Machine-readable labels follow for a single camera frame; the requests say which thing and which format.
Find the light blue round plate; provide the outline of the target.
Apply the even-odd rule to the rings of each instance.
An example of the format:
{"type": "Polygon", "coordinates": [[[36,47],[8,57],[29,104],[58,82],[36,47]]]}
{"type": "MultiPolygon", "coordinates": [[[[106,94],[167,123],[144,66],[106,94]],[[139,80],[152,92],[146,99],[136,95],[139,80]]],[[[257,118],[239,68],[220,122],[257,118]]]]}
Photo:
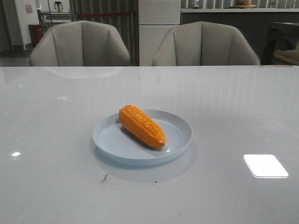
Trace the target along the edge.
{"type": "Polygon", "coordinates": [[[128,132],[115,113],[103,119],[93,130],[93,141],[113,161],[133,166],[162,164],[180,156],[192,140],[192,128],[181,117],[160,110],[143,110],[158,123],[166,136],[162,148],[152,148],[128,132]]]}

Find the right beige upholstered chair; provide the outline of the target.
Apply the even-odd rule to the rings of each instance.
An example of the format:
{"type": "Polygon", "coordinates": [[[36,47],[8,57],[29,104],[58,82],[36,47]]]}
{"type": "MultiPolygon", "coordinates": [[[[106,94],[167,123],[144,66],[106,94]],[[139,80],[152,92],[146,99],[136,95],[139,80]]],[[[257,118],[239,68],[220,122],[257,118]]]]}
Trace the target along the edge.
{"type": "Polygon", "coordinates": [[[152,60],[153,66],[259,64],[257,54],[240,30],[204,21],[171,28],[152,60]]]}

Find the grey counter with white top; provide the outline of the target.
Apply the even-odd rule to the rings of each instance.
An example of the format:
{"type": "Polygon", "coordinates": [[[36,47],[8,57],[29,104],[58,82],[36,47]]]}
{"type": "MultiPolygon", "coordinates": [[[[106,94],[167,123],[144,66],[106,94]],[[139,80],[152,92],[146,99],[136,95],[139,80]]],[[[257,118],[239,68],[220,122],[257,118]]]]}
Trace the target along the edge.
{"type": "Polygon", "coordinates": [[[298,23],[298,9],[182,9],[180,24],[197,21],[226,24],[238,28],[260,58],[261,64],[273,64],[276,32],[269,32],[274,22],[298,23]]]}

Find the left beige upholstered chair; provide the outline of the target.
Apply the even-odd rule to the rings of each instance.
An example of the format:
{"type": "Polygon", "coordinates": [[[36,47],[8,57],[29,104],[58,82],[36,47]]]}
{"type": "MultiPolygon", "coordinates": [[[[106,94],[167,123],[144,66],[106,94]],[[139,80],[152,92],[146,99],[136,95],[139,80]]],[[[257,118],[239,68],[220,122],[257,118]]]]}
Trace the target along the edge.
{"type": "Polygon", "coordinates": [[[130,54],[118,30],[93,21],[50,28],[29,57],[30,66],[128,66],[130,54]]]}

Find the white cabinet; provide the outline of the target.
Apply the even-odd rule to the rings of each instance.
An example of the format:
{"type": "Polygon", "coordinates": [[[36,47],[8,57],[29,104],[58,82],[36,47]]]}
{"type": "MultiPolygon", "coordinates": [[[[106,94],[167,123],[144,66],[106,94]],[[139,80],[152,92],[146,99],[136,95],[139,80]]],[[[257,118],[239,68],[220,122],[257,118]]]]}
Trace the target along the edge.
{"type": "Polygon", "coordinates": [[[138,1],[140,66],[151,66],[166,32],[180,24],[180,9],[179,0],[138,1]]]}

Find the beige upholstered chair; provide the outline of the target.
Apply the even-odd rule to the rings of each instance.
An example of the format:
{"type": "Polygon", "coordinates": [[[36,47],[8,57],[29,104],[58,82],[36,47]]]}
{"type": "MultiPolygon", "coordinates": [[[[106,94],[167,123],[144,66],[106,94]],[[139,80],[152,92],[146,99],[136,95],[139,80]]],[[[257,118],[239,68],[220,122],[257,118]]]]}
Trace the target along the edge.
{"type": "Polygon", "coordinates": [[[29,57],[30,66],[128,66],[130,54],[118,30],[93,21],[50,28],[29,57]]]}
{"type": "Polygon", "coordinates": [[[152,60],[153,66],[259,64],[257,54],[240,30],[204,21],[171,28],[152,60]]]}

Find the orange toy corn cob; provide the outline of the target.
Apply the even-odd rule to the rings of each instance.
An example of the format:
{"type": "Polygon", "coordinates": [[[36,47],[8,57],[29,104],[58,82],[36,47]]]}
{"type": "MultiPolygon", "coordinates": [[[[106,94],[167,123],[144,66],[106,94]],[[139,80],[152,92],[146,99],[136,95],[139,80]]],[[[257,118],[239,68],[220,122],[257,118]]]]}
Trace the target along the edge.
{"type": "Polygon", "coordinates": [[[161,148],[166,144],[163,129],[141,109],[126,105],[119,110],[119,121],[131,134],[150,147],[161,148]]]}

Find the metal barrier post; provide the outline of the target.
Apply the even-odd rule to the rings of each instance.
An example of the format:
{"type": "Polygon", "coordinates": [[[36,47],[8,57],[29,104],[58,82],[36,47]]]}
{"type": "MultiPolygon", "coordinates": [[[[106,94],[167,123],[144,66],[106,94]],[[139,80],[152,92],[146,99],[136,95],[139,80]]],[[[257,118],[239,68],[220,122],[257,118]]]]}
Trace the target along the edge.
{"type": "Polygon", "coordinates": [[[135,22],[134,22],[134,11],[130,11],[131,21],[131,39],[132,39],[132,64],[136,65],[136,43],[135,43],[135,22]]]}

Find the red barrier belt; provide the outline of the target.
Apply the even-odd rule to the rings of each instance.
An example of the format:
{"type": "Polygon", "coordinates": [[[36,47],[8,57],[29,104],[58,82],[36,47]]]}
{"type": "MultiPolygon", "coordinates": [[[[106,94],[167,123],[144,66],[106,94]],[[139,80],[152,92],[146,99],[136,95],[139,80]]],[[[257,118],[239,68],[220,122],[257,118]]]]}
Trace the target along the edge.
{"type": "Polygon", "coordinates": [[[131,12],[121,12],[121,13],[104,13],[104,14],[78,14],[78,17],[115,17],[115,16],[125,16],[131,15],[131,12]]]}

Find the red trash bin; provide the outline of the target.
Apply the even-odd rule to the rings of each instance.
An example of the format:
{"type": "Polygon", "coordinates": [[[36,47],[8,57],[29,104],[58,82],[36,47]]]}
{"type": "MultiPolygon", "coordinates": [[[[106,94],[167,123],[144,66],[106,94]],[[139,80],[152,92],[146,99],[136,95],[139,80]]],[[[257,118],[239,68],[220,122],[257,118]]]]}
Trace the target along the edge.
{"type": "Polygon", "coordinates": [[[43,28],[41,24],[29,24],[29,34],[32,46],[35,47],[43,37],[43,28]]]}

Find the fruit bowl on counter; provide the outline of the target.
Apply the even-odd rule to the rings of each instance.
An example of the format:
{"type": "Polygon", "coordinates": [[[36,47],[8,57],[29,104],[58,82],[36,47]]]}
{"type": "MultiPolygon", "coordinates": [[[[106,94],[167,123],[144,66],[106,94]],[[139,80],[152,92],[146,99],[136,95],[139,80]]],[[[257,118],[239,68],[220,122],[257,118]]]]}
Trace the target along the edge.
{"type": "Polygon", "coordinates": [[[248,8],[254,8],[256,5],[253,5],[251,2],[245,1],[245,0],[236,0],[235,6],[241,9],[248,9],[248,8]]]}

